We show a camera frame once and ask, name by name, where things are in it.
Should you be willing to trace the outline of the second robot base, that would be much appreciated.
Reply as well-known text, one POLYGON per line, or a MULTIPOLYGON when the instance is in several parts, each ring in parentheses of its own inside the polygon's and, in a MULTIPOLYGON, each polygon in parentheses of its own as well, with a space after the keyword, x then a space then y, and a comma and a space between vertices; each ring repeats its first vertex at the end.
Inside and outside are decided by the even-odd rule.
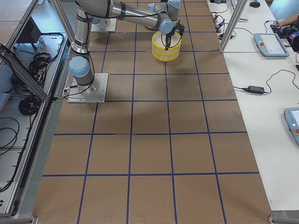
POLYGON ((94 17, 91 32, 114 32, 116 28, 116 21, 116 19, 102 19, 94 17))

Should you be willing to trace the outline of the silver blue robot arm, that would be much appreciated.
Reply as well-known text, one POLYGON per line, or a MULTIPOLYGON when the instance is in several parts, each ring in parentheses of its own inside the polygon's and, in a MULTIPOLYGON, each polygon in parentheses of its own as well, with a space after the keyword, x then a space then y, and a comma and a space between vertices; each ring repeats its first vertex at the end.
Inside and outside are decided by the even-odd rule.
POLYGON ((164 73, 164 62, 154 62, 149 48, 142 50, 137 43, 149 37, 140 34, 138 28, 158 31, 165 44, 163 49, 167 50, 179 26, 179 0, 150 3, 147 9, 120 0, 77 0, 75 4, 76 27, 69 70, 78 94, 94 98, 102 92, 104 82, 99 81, 97 73, 164 73))

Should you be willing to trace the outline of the person's hand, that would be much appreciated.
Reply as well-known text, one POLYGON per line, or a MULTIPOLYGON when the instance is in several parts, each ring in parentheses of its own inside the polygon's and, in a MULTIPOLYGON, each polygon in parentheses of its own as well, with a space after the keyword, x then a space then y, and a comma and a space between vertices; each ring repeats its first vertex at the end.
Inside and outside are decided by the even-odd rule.
POLYGON ((295 23, 297 20, 299 19, 299 15, 294 15, 292 17, 289 17, 281 22, 279 22, 279 26, 284 27, 284 26, 288 26, 291 25, 293 23, 295 23))

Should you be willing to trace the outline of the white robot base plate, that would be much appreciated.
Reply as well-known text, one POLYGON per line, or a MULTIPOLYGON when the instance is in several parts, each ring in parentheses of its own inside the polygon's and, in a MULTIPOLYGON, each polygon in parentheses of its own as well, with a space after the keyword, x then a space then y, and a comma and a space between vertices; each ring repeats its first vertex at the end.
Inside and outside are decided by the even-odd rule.
POLYGON ((76 85, 76 87, 71 88, 67 101, 68 103, 104 103, 107 83, 108 73, 96 73, 92 85, 84 91, 88 86, 78 85, 73 78, 72 85, 76 85))

